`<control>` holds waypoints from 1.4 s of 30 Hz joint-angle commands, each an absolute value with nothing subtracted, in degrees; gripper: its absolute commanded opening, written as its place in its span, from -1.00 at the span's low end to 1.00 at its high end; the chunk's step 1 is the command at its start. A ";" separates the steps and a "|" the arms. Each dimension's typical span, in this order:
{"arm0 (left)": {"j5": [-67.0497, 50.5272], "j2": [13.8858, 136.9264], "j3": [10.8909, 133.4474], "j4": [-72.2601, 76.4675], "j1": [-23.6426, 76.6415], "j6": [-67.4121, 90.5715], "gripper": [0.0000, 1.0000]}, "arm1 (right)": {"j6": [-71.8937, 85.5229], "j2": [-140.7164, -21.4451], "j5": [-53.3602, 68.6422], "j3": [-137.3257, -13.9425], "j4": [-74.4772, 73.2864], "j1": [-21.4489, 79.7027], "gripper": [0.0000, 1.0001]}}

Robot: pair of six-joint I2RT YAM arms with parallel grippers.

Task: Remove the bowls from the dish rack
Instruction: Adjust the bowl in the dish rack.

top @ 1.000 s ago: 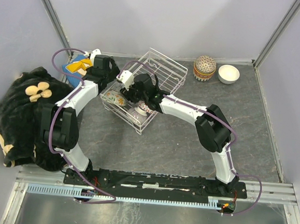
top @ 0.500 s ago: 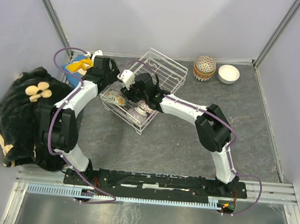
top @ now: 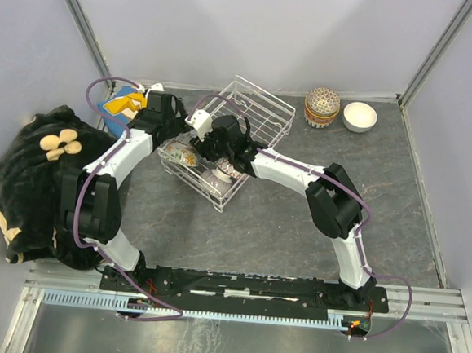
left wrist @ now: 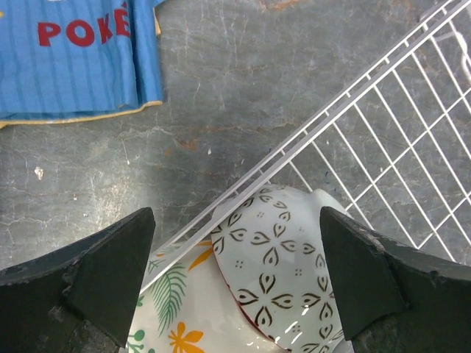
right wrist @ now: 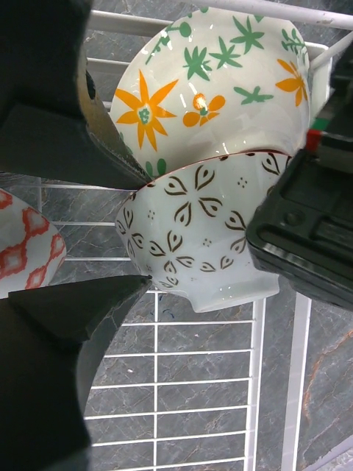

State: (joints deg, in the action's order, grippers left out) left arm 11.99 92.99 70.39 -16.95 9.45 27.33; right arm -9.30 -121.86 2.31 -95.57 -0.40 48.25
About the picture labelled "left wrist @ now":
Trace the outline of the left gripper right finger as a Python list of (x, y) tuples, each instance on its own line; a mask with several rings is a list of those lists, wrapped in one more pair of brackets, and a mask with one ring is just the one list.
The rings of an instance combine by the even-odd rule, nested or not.
[(320, 229), (344, 337), (355, 352), (469, 352), (470, 267), (323, 207)]

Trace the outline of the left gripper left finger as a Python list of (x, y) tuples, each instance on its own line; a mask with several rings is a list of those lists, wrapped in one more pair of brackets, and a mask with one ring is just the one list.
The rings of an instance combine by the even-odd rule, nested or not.
[(155, 232), (141, 208), (109, 227), (1, 270), (2, 352), (119, 352)]

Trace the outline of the white bowl teal floral pattern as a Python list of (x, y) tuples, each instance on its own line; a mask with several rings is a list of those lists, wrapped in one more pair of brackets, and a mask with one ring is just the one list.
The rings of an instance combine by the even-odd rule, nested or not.
[(234, 208), (222, 202), (210, 234), (216, 261), (245, 316), (290, 352), (333, 352), (343, 340), (325, 260), (322, 207), (343, 213), (327, 192), (264, 185)]

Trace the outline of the white wire dish rack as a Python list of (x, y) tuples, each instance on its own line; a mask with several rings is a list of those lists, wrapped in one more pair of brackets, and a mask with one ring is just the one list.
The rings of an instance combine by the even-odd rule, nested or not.
[(268, 183), (325, 189), (363, 225), (470, 263), (470, 3), (438, 1), (376, 63), (166, 241), (148, 288)]

